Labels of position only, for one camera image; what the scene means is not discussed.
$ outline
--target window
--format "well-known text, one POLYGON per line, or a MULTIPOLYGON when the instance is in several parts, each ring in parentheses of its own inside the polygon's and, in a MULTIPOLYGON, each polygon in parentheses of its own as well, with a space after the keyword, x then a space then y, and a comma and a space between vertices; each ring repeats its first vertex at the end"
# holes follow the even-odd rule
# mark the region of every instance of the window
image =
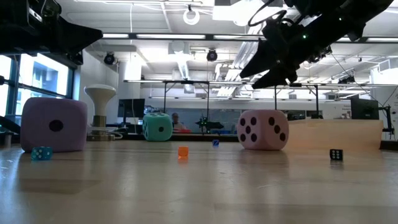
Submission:
POLYGON ((69 68, 44 55, 21 55, 19 83, 67 94, 69 68))
POLYGON ((32 97, 60 98, 60 97, 56 97, 56 96, 52 96, 52 95, 47 95, 44 93, 39 93, 39 92, 32 91, 32 90, 26 90, 23 88, 19 88, 18 89, 18 97, 17 97, 16 115, 22 114, 22 109, 24 108, 26 101, 32 97))
MULTIPOLYGON (((10 79, 11 59, 0 55, 0 75, 5 79, 10 79)), ((8 99, 8 85, 0 86, 0 116, 6 114, 8 99)))

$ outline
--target wooden table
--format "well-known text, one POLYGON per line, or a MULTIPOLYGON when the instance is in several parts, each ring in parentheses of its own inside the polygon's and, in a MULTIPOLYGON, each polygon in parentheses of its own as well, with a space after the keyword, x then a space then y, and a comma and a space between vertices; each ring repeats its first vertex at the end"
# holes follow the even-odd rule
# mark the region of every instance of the wooden table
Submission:
POLYGON ((14 146, 0 149, 0 223, 398 222, 398 154, 328 156, 118 141, 36 162, 14 146))

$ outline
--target black dot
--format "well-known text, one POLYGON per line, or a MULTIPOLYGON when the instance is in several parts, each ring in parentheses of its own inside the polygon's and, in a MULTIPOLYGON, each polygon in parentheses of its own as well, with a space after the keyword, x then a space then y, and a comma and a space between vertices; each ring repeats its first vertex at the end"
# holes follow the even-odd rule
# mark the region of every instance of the black dot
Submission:
POLYGON ((275 127, 274 127, 274 131, 275 131, 275 133, 279 133, 280 132, 280 127, 279 127, 279 125, 276 125, 275 127))
POLYGON ((252 134, 252 135, 251 135, 251 140, 252 140, 253 142, 257 141, 257 136, 256 136, 256 134, 252 134))
POLYGON ((256 118, 251 118, 250 123, 251 123, 251 125, 256 125, 257 124, 257 119, 256 118))
POLYGON ((270 117, 268 119, 268 123, 269 123, 269 125, 273 126, 275 124, 275 119, 273 117, 270 117))
POLYGON ((285 141, 285 140, 286 140, 286 135, 285 135, 285 133, 280 134, 279 139, 280 139, 281 141, 285 141))
POLYGON ((59 132, 63 129, 63 123, 60 120, 53 120, 50 122, 49 128, 53 132, 59 132))

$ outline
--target monitor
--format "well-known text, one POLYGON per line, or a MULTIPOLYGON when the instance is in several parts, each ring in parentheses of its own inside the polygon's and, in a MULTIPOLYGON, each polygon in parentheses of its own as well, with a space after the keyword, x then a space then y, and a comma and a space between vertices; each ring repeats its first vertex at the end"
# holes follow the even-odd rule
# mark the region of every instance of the monitor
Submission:
POLYGON ((379 103, 376 100, 351 99, 352 119, 379 119, 379 103))
POLYGON ((118 118, 143 118, 145 99, 119 100, 118 118))

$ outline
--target ceiling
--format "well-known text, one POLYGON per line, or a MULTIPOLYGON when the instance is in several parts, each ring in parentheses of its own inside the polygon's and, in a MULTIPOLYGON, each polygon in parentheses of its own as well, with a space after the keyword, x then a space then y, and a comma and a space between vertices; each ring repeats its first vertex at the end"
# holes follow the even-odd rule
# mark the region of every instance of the ceiling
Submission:
MULTIPOLYGON (((200 20, 196 25, 188 25, 183 20, 185 6, 165 5, 165 13, 160 5, 131 6, 128 4, 104 4, 102 2, 76 2, 72 0, 57 0, 63 7, 62 16, 73 23, 101 29, 103 32, 135 32, 135 33, 186 33, 186 34, 246 34, 247 27, 241 27, 232 21, 214 21, 211 15, 200 13, 200 20)), ((204 10, 211 13, 214 1, 203 1, 204 10)), ((398 1, 394 1, 390 10, 398 11, 398 1)), ((365 36, 398 37, 398 14, 383 12, 368 22, 365 36)), ((97 55, 103 56, 103 46, 130 46, 135 45, 141 52, 146 66, 142 73, 171 73, 177 68, 177 63, 167 58, 168 40, 100 40, 88 50, 95 49, 97 55)), ((206 61, 209 48, 215 48, 219 60, 234 60, 239 52, 242 42, 189 42, 191 52, 195 56, 188 61, 190 70, 214 71, 216 63, 206 61)), ((369 68, 376 62, 386 60, 387 56, 398 55, 397 44, 333 44, 332 50, 336 59, 345 69, 355 68, 357 82, 367 80, 369 68)), ((128 58, 129 52, 116 52, 119 58, 128 58)), ((337 75, 343 70, 332 58, 326 58, 308 69, 302 67, 298 70, 301 80, 308 77, 317 78, 318 81, 326 80, 332 75, 337 75)))

